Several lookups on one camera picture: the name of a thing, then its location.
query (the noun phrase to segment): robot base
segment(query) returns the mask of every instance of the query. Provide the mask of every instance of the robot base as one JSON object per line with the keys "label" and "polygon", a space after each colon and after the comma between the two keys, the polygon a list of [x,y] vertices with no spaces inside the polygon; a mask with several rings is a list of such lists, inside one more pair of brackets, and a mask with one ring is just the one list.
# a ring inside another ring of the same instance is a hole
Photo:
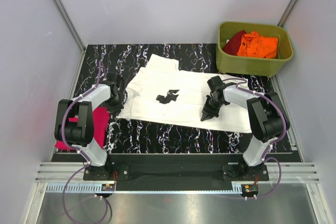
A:
{"label": "robot base", "polygon": [[[238,165],[222,165],[222,170],[232,172],[238,168]],[[267,166],[262,164],[260,169],[256,170],[254,173],[247,174],[245,176],[237,175],[237,176],[230,176],[226,172],[223,171],[223,180],[227,182],[233,181],[249,181],[254,182],[256,181],[256,175],[258,175],[258,181],[269,181]]]}
{"label": "robot base", "polygon": [[127,164],[111,164],[110,172],[102,167],[89,166],[84,171],[83,180],[114,180],[114,175],[117,174],[117,181],[125,181],[129,179],[130,166]]}

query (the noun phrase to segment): black marble surface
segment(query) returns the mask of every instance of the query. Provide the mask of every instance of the black marble surface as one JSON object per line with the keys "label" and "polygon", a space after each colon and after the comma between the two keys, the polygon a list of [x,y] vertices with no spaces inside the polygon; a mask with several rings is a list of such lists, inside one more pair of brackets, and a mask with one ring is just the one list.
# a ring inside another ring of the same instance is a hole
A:
{"label": "black marble surface", "polygon": [[[103,60],[108,71],[121,74],[126,84],[156,54],[180,63],[180,70],[218,73],[216,44],[89,45],[80,71],[75,96],[95,82],[97,65]],[[272,90],[267,77],[244,76],[256,91]],[[108,153],[239,153],[244,152],[251,134],[204,130],[111,116],[104,149]],[[278,143],[274,152],[291,152],[288,139]]]}

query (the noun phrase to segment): dark red cloth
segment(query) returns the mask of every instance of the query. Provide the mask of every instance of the dark red cloth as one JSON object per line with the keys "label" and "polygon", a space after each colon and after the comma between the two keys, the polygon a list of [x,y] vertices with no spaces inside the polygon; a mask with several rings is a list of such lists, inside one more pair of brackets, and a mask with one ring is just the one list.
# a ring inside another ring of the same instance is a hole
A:
{"label": "dark red cloth", "polygon": [[222,50],[229,55],[237,55],[244,34],[246,34],[245,30],[237,32],[229,42],[226,43]]}
{"label": "dark red cloth", "polygon": [[[110,114],[105,107],[98,107],[92,113],[93,116],[93,127],[94,134],[93,137],[98,143],[98,145],[103,148],[105,140],[105,130],[107,124],[109,123]],[[69,118],[70,122],[78,122],[78,118]],[[55,147],[60,150],[71,150],[65,146],[62,141],[57,141]]]}

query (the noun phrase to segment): white cloth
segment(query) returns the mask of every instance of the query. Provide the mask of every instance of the white cloth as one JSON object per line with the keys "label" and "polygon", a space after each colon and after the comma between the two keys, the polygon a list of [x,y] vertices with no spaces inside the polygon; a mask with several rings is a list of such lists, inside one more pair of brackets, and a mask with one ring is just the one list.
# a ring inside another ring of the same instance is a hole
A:
{"label": "white cloth", "polygon": [[[222,80],[226,74],[179,71],[177,60],[152,55],[147,66],[126,87],[128,94],[119,118],[176,124],[209,130],[250,133],[248,112],[235,104],[222,106],[218,118],[201,122],[206,96],[210,94],[207,81],[214,76]],[[176,101],[161,104],[156,100],[169,90],[179,92]]]}

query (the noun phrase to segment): metal floor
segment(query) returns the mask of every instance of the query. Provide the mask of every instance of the metal floor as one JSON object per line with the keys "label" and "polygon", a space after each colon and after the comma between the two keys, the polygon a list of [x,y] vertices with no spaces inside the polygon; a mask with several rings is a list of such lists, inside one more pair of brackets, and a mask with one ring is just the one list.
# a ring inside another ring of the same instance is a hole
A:
{"label": "metal floor", "polygon": [[[260,185],[260,195],[270,191]],[[68,209],[88,194],[67,194]],[[304,184],[281,184],[264,199],[244,201],[238,195],[115,194],[108,198],[112,220],[122,224],[223,224],[223,223],[318,223]],[[94,223],[102,217],[103,202],[91,199],[70,212],[79,222]],[[38,224],[71,223],[62,214],[61,194],[46,193]]]}

